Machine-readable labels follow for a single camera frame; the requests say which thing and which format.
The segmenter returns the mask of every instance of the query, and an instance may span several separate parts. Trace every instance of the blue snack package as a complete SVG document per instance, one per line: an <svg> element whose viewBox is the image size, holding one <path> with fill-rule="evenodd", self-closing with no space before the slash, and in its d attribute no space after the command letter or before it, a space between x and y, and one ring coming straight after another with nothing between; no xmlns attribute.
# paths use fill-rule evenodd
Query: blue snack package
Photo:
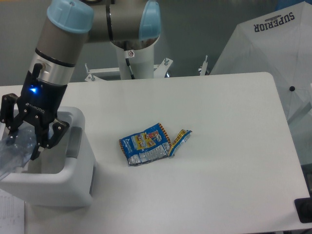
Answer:
<svg viewBox="0 0 312 234"><path fill-rule="evenodd" d="M128 164L138 166L173 156L179 147L187 141L191 132L181 130L171 145L165 129L158 123L143 132L120 139L119 144Z"/></svg>

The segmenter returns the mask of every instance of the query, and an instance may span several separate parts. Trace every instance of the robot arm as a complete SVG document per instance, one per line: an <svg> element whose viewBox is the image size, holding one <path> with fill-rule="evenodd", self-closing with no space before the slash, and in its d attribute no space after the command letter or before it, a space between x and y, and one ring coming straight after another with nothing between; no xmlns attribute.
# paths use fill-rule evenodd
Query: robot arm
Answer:
<svg viewBox="0 0 312 234"><path fill-rule="evenodd" d="M52 148L69 128L58 119L57 111L84 43L125 39L157 38L160 34L159 6L139 1L135 7L124 4L96 5L94 9L78 0L53 0L27 73L20 97L2 97L0 120L9 134L27 122L34 126L37 146ZM14 106L18 114L14 116ZM49 138L49 126L53 135Z"/></svg>

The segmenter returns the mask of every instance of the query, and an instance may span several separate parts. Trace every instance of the white table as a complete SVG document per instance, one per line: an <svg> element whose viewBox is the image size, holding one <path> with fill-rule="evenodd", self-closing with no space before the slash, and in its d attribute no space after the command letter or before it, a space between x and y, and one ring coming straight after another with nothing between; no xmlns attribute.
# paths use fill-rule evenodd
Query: white table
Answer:
<svg viewBox="0 0 312 234"><path fill-rule="evenodd" d="M0 87L20 94L21 86ZM293 201L308 197L267 73L71 83L62 105L81 109L98 161L94 202L26 206L28 234L243 234L311 228ZM173 159L128 167L118 140L161 122Z"/></svg>

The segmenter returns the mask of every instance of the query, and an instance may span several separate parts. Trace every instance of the clear plastic bag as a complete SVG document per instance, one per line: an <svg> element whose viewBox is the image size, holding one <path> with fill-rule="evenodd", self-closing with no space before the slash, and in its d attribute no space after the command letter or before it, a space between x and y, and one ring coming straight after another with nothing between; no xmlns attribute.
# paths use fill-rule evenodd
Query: clear plastic bag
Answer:
<svg viewBox="0 0 312 234"><path fill-rule="evenodd" d="M24 167L36 145L35 129L27 126L0 140L0 180L16 167Z"/></svg>

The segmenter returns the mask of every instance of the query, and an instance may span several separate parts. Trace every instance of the black cable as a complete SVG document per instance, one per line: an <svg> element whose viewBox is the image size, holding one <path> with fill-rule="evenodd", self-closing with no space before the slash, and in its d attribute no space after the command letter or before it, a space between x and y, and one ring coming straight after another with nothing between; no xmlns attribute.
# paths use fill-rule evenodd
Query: black cable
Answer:
<svg viewBox="0 0 312 234"><path fill-rule="evenodd" d="M124 41L124 43L123 43L123 50L127 51L127 41ZM132 68L130 66L130 61L129 61L128 58L126 58L126 64L129 67L129 72L130 72L131 79L136 79L135 75L133 74Z"/></svg>
<svg viewBox="0 0 312 234"><path fill-rule="evenodd" d="M310 228L310 229L306 229L306 230L304 230L302 233L300 233L300 234L306 234L306 233L308 233L309 231L311 231L312 230L312 228Z"/></svg>

